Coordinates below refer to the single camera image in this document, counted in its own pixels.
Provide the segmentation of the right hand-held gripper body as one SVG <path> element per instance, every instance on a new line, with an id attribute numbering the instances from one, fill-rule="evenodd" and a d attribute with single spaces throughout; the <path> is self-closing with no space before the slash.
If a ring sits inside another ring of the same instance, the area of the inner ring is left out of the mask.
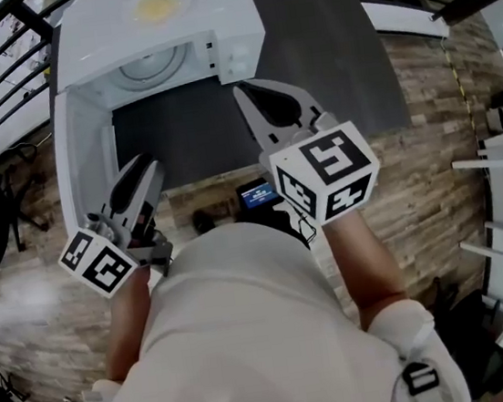
<path id="1" fill-rule="evenodd" d="M 294 209 L 323 226 L 369 200 L 379 161 L 354 123 L 324 111 L 284 131 L 284 148 L 262 149 L 259 162 Z"/>

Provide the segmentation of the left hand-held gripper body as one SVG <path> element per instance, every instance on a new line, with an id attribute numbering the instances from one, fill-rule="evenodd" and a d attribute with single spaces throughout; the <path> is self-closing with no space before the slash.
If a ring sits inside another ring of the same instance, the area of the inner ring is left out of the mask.
<path id="1" fill-rule="evenodd" d="M 129 277 L 147 266 L 157 277 L 169 274 L 173 244 L 157 230 L 151 204 L 136 220 L 88 213 L 67 241 L 59 264 L 98 294 L 113 297 Z"/>

